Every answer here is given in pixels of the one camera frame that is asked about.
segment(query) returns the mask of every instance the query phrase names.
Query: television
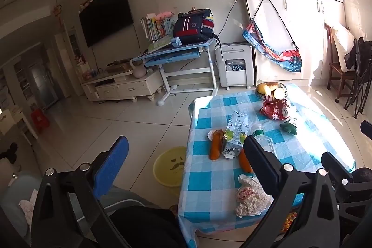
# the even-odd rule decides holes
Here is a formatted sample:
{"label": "television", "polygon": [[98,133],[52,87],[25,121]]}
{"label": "television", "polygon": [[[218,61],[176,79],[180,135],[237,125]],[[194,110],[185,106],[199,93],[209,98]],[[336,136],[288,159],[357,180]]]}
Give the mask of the television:
{"label": "television", "polygon": [[79,18],[88,47],[133,24],[128,0],[93,0]]}

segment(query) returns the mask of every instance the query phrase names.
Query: metal bolt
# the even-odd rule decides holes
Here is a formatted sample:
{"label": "metal bolt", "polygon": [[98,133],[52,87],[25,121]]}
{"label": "metal bolt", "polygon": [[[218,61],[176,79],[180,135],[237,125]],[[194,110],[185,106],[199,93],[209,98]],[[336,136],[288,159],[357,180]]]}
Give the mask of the metal bolt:
{"label": "metal bolt", "polygon": [[46,173],[46,175],[53,175],[54,174],[54,168],[48,168],[45,173]]}
{"label": "metal bolt", "polygon": [[283,167],[284,167],[284,170],[286,170],[286,171],[292,171],[293,170],[293,166],[291,164],[284,164]]}
{"label": "metal bolt", "polygon": [[321,169],[319,169],[319,174],[322,175],[322,176],[326,176],[327,172],[326,172],[325,169],[321,168]]}
{"label": "metal bolt", "polygon": [[81,171],[87,171],[90,168],[90,165],[88,163],[83,163],[80,165]]}

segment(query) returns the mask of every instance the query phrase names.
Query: white pillow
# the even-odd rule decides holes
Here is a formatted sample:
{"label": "white pillow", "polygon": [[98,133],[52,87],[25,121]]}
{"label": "white pillow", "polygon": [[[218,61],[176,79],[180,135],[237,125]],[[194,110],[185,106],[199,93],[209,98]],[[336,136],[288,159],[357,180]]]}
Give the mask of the white pillow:
{"label": "white pillow", "polygon": [[347,69],[345,63],[345,55],[351,51],[354,46],[354,36],[341,24],[334,25],[332,27],[334,44],[336,45],[337,54],[339,56],[341,71],[347,72],[354,70],[352,67],[350,70]]}

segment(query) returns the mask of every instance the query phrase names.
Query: stack of books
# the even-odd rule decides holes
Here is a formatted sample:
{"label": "stack of books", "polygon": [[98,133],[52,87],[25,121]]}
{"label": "stack of books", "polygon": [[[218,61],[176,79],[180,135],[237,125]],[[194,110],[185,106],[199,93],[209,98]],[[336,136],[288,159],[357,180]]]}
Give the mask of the stack of books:
{"label": "stack of books", "polygon": [[141,18],[142,28],[149,41],[156,41],[171,34],[173,31],[173,20],[169,18],[163,21],[155,20],[155,16],[155,13],[150,13],[146,17]]}

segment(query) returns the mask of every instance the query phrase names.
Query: red plastic stool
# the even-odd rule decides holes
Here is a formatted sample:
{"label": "red plastic stool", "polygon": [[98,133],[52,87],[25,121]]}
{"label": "red plastic stool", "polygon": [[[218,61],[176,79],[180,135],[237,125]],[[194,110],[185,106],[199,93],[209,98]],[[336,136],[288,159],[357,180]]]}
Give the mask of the red plastic stool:
{"label": "red plastic stool", "polygon": [[41,109],[35,109],[31,113],[31,118],[38,133],[41,133],[43,129],[49,127],[50,125],[48,118],[44,115]]}

